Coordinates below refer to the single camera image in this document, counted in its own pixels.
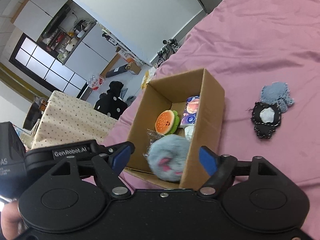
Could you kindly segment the person's hand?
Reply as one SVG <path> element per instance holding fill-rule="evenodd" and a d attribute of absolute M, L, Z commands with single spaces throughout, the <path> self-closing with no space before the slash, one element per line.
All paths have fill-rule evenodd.
<path fill-rule="evenodd" d="M 18 209 L 18 201 L 5 204 L 1 212 L 1 230 L 5 239 L 15 239 L 27 227 Z"/>

